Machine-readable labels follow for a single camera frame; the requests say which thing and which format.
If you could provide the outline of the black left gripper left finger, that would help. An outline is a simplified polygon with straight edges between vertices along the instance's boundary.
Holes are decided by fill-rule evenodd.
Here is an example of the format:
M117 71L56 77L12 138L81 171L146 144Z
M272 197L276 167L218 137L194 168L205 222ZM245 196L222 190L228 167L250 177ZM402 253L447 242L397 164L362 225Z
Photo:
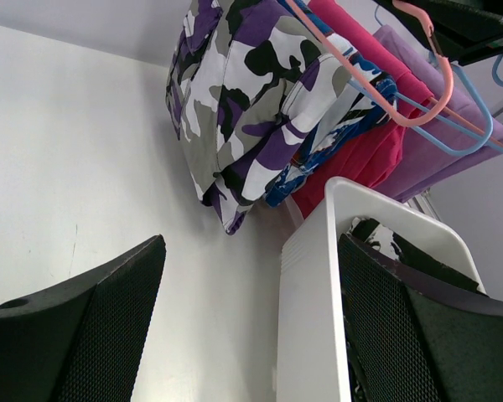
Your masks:
M0 305L0 401L129 401L165 257L158 234Z

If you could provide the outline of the lilac purple trousers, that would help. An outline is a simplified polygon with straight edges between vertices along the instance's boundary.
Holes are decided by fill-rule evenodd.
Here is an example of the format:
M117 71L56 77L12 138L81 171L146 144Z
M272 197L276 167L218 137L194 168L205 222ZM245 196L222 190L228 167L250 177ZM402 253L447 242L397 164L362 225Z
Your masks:
M410 68L412 73L436 95L435 97L441 96L443 92L441 74L393 28L384 25L373 36ZM485 119L480 114L479 108L463 91L454 90L449 101L449 109L475 126L481 129L485 127ZM475 139L436 119L424 125L423 130L453 149L465 149L475 143ZM492 138L503 144L503 125L496 120ZM402 160L391 175L374 189L404 203L435 183L499 155L491 147L485 146L470 155L454 157L435 147L412 129L408 129L403 140Z

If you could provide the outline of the purple camouflage trousers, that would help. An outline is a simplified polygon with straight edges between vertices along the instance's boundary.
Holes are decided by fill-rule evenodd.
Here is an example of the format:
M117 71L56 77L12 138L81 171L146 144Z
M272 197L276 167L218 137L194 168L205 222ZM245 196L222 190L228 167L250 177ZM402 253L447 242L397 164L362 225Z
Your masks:
M194 1L166 103L199 201L233 234L350 73L276 1Z

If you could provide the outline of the white plastic basket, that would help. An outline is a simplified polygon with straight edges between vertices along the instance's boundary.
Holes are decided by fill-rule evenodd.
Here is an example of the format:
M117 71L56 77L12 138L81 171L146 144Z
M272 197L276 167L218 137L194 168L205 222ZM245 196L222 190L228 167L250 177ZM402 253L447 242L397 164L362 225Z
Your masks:
M349 401L338 238L355 217L372 217L436 260L480 280L469 248L446 224L346 178L284 244L277 337L277 400Z

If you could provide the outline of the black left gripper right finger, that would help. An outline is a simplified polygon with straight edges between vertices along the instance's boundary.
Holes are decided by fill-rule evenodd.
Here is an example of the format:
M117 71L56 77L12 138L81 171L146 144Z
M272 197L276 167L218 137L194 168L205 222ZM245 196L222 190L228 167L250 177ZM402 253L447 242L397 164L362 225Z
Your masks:
M503 301L353 236L338 242L350 365L368 401L503 401Z

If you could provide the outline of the black white patterned trousers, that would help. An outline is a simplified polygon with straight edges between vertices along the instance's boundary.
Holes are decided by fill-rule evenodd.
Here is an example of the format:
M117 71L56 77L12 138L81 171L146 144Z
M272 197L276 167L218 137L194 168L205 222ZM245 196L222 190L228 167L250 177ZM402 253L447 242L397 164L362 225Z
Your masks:
M376 219L354 218L347 234L391 260L398 261L452 286L484 295L484 292L479 290L477 281L434 259Z

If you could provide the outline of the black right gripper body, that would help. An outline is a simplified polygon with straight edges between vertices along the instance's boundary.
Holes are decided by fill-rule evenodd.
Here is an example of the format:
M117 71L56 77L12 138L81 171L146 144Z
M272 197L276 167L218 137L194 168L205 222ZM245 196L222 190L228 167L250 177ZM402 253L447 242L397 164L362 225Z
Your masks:
M413 1L434 26L442 54L461 66L503 54L503 0Z

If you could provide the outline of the magenta trousers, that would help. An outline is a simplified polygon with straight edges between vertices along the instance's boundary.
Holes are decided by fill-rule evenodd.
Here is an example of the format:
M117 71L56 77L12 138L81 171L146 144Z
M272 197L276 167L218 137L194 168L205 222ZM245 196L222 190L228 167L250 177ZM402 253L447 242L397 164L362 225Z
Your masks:
M370 34L334 1L312 1L311 10L337 34L348 39L366 60L386 71L397 89L422 106L433 96L429 88L386 49L385 37L395 30L384 25ZM358 130L342 138L333 157L312 173L295 193L293 201L303 217L309 216L324 198L324 186L332 177L344 177L399 200L403 177L393 173L403 159L406 128L394 121L372 125L366 118Z

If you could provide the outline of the blue white patterned trousers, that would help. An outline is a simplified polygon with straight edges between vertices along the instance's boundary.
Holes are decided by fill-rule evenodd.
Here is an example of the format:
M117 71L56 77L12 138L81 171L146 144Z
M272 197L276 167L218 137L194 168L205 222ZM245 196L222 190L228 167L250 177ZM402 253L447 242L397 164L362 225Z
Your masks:
M348 39L335 33L313 13L308 5L302 1L297 1L296 4L352 65L354 62L369 61ZM308 176L333 157L345 142L369 131L381 121L378 109L383 110L371 98L349 86L307 135L291 162L267 190L263 197L265 202L271 207L277 207L286 197L300 189Z

